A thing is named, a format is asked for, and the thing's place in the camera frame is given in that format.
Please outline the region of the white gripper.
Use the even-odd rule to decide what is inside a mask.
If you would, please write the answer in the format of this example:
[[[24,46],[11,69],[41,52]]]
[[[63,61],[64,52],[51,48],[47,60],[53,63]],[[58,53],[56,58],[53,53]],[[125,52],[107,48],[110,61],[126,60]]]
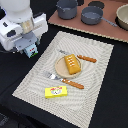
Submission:
[[[44,13],[22,23],[11,22],[3,17],[0,20],[0,44],[8,52],[20,52],[39,43],[42,34],[47,31]]]

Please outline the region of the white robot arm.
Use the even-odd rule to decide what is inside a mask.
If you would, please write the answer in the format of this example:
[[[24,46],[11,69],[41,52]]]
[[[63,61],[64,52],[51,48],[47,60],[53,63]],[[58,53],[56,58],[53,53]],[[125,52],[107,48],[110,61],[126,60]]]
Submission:
[[[39,44],[48,31],[46,14],[33,17],[30,0],[0,0],[0,44],[6,51],[22,51]]]

